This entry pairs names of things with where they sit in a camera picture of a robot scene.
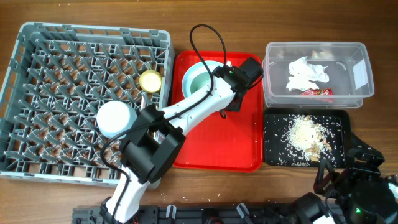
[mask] wooden surface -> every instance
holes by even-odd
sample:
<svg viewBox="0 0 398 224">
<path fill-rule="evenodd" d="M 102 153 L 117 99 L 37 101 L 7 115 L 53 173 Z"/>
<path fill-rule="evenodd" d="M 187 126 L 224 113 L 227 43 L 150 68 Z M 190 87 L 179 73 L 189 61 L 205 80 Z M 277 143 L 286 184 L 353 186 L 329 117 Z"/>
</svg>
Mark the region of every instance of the wooden surface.
<svg viewBox="0 0 398 224">
<path fill-rule="evenodd" d="M 397 1 L 22 1 L 0 4 L 0 79 L 6 73 L 20 26 L 27 21 L 163 29 L 176 54 L 191 49 L 194 25 L 214 26 L 227 50 L 264 58 L 272 41 L 362 42 L 373 69 L 375 94 L 348 110 L 353 131 L 380 150 L 383 174 L 398 174 Z M 202 50 L 219 40 L 197 30 Z M 170 169 L 142 205 L 291 202 L 312 191 L 315 169 L 263 166 L 252 174 Z M 0 179 L 0 223 L 70 223 L 72 209 L 99 205 L 114 189 Z"/>
</svg>

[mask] dish rack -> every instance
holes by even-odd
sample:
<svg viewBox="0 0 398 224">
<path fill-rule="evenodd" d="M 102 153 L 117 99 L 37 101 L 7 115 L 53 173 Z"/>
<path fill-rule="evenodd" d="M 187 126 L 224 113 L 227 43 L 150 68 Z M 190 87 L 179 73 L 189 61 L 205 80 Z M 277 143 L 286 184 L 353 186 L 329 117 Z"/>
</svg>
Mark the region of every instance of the dish rack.
<svg viewBox="0 0 398 224">
<path fill-rule="evenodd" d="M 165 107 L 173 62 L 163 30 L 24 24 L 0 92 L 0 177 L 116 186 L 119 174 L 100 159 L 98 109 L 112 100 L 137 112 Z M 139 86 L 148 69 L 163 75 L 160 94 Z M 105 154 L 116 165 L 118 144 Z"/>
</svg>

